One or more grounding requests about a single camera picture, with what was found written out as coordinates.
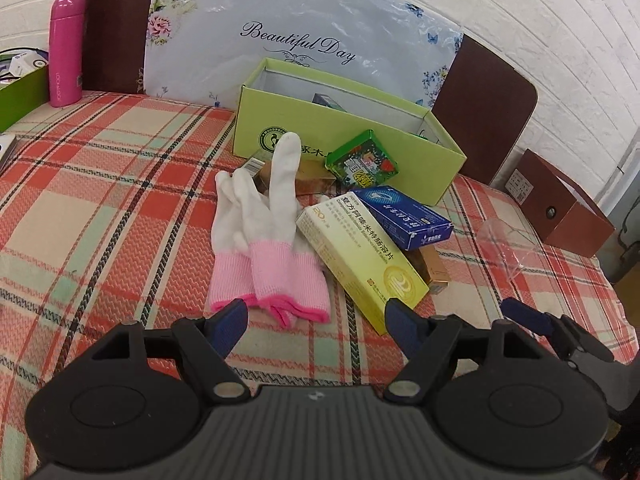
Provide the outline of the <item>yellow green medicine box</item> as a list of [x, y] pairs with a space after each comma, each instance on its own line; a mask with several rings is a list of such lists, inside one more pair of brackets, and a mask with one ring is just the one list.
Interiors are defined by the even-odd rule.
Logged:
[[385, 307], [413, 309], [428, 286], [353, 192], [303, 209], [297, 227], [375, 331], [386, 333]]

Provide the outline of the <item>blue medicine box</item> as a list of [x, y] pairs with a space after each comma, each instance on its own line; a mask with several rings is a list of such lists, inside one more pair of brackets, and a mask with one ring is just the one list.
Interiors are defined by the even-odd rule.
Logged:
[[454, 228], [449, 219], [389, 185], [357, 188], [354, 193], [402, 250], [448, 240]]

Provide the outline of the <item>gold blue long box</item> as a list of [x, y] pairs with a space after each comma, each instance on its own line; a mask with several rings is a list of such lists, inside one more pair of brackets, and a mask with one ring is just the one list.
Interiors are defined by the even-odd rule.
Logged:
[[[242, 168], [246, 169], [253, 178], [258, 192], [264, 194], [269, 192], [272, 177], [271, 153], [255, 152], [244, 162]], [[307, 159], [302, 159], [299, 162], [295, 174], [285, 170], [284, 176], [286, 182], [294, 183], [297, 196], [326, 194], [336, 180], [336, 177], [329, 170], [326, 170], [322, 162]]]

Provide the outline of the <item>small brown barcode box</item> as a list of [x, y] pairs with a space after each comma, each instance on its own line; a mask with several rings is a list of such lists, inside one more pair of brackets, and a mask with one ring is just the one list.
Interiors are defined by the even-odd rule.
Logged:
[[433, 245], [425, 245], [418, 249], [421, 272], [426, 278], [430, 293], [438, 295], [443, 292], [450, 283], [450, 276], [444, 260]]

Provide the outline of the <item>white pink glove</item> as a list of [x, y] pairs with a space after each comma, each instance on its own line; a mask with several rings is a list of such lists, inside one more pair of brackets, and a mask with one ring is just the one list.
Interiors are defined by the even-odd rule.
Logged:
[[215, 257], [206, 309], [217, 312], [235, 299], [255, 299], [255, 289], [242, 227], [240, 203], [236, 199], [231, 174], [216, 173], [217, 207], [210, 231]]
[[298, 318], [326, 323], [331, 304], [326, 278], [314, 250], [297, 232], [302, 212], [294, 183], [284, 172], [295, 174], [302, 144], [294, 132], [280, 137], [272, 155], [272, 177], [267, 195], [257, 191], [244, 168], [232, 174], [232, 185], [240, 203], [242, 227], [248, 245], [250, 268], [258, 306], [285, 327]]

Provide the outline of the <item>clear plastic container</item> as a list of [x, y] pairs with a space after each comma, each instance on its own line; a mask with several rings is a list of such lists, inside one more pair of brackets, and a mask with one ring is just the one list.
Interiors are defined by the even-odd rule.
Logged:
[[500, 219], [488, 219], [476, 242], [480, 256], [499, 276], [513, 282], [538, 260], [539, 247], [522, 230]]

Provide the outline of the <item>brown cardboard box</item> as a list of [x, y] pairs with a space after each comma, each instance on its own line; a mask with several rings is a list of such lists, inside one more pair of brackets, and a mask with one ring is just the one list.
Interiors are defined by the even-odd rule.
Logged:
[[608, 217], [575, 181], [531, 150], [504, 187], [544, 244], [592, 258], [614, 232]]

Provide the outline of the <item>light green cardboard box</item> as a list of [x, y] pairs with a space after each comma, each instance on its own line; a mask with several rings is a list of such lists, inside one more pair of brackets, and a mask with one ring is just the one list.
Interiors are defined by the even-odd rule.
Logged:
[[241, 86], [233, 154], [272, 151], [297, 133], [306, 159], [322, 159], [370, 130], [396, 162], [388, 184], [435, 205], [466, 156], [435, 115], [398, 96], [322, 70], [266, 58]]

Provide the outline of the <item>floral plastic pillow bag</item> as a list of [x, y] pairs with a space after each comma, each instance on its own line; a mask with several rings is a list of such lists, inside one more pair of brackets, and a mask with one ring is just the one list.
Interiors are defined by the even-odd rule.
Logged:
[[432, 107], [462, 40], [410, 0], [151, 0], [142, 82], [150, 96], [232, 108], [276, 58]]

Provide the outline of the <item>green tray with items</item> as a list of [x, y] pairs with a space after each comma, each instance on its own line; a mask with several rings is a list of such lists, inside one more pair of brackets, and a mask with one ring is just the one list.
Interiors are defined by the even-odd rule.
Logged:
[[1, 51], [1, 132], [49, 101], [48, 65], [49, 55], [41, 49]]

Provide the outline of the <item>pink thermos bottle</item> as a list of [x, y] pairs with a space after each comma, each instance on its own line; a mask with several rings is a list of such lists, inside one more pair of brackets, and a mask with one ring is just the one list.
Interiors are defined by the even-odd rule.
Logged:
[[82, 96], [82, 38], [86, 0], [54, 0], [49, 27], [50, 104], [63, 107]]

